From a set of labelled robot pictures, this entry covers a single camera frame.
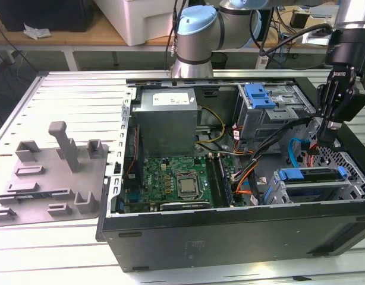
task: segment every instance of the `table leg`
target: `table leg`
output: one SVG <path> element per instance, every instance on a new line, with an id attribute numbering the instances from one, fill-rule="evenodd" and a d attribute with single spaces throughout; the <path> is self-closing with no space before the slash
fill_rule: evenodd
<path id="1" fill-rule="evenodd" d="M 267 63 L 268 63 L 267 56 L 258 56 L 255 69 L 266 69 Z"/>
<path id="2" fill-rule="evenodd" d="M 119 65 L 119 60 L 118 60 L 118 54 L 117 52 L 111 52 L 112 55 L 112 60 L 114 61 L 114 65 Z"/>
<path id="3" fill-rule="evenodd" d="M 64 51 L 66 62 L 68 63 L 68 67 L 70 71 L 78 71 L 79 66 L 75 61 L 74 52 L 72 51 Z"/>

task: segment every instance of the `workbench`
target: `workbench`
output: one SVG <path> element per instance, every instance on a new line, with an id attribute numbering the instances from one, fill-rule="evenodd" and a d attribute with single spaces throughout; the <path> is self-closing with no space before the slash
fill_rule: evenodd
<path id="1" fill-rule="evenodd" d="M 215 71 L 216 77 L 307 77 L 317 87 L 328 70 Z M 99 138 L 115 161 L 127 79 L 168 78 L 165 71 L 50 72 L 38 76 L 0 130 L 0 193 L 17 161 L 22 140 L 56 146 L 51 121 L 66 121 L 77 145 Z M 365 121 L 365 109 L 353 122 Z M 350 125 L 365 132 L 364 124 Z M 0 228 L 2 284 L 365 284 L 365 240 L 341 256 L 124 274 L 107 243 L 95 240 L 97 218 Z M 244 242 L 251 242 L 245 236 Z"/>
<path id="2" fill-rule="evenodd" d="M 296 6 L 287 7 L 286 11 L 282 11 L 282 18 L 286 24 L 290 22 L 291 12 Z M 307 27 L 315 24 L 323 23 L 323 20 L 309 18 Z M 78 71 L 78 62 L 75 60 L 74 52 L 112 52 L 114 64 L 118 64 L 116 52 L 164 52 L 168 42 L 168 37 L 161 37 L 147 41 L 143 45 L 127 46 L 123 38 L 118 34 L 107 18 L 100 12 L 95 14 L 94 21 L 89 30 L 84 33 L 71 33 L 66 31 L 52 31 L 52 36 L 33 40 L 22 32 L 8 32 L 5 27 L 0 24 L 4 35 L 18 50 L 36 50 L 36 51 L 58 51 L 65 55 L 70 71 Z M 276 46 L 278 42 L 278 34 L 274 29 L 270 29 L 265 44 L 266 48 Z M 0 34 L 0 50 L 11 51 L 12 46 Z M 252 44 L 250 47 L 242 47 L 240 49 L 221 50 L 221 52 L 251 52 L 257 53 L 259 49 Z M 290 50 L 291 53 L 325 53 L 326 48 L 315 45 L 295 45 Z M 9 61 L 14 63 L 14 59 L 7 55 Z"/>

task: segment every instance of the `gray plastic part holder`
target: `gray plastic part holder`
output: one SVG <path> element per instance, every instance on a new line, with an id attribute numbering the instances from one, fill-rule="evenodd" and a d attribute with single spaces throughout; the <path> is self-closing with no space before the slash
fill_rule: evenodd
<path id="1" fill-rule="evenodd" d="M 108 146 L 90 140 L 75 146 L 65 122 L 52 122 L 49 134 L 60 148 L 19 143 L 11 180 L 0 195 L 0 226 L 93 219 L 99 215 Z"/>

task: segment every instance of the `metal table surface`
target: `metal table surface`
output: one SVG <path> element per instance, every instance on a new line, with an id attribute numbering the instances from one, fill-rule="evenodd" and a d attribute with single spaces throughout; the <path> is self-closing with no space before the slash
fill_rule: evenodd
<path id="1" fill-rule="evenodd" d="M 326 70 L 217 71 L 217 77 L 308 77 L 324 83 Z M 167 78 L 165 71 L 51 72 L 37 77 L 0 130 L 0 193 L 17 160 L 19 141 L 36 140 L 54 147 L 50 121 L 66 121 L 77 145 L 100 138 L 114 150 L 121 123 L 125 80 Z M 351 129 L 365 143 L 365 109 Z M 107 243 L 95 241 L 97 219 L 28 224 L 0 228 L 0 284 L 365 284 L 365 240 L 345 254 L 218 267 L 186 268 L 124 274 Z"/>

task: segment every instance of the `cpu socket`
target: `cpu socket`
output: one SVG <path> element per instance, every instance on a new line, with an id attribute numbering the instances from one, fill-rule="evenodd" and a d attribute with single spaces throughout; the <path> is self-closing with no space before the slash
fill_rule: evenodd
<path id="1" fill-rule="evenodd" d="M 177 194 L 184 200 L 193 200 L 199 195 L 198 177 L 196 174 L 176 175 Z"/>

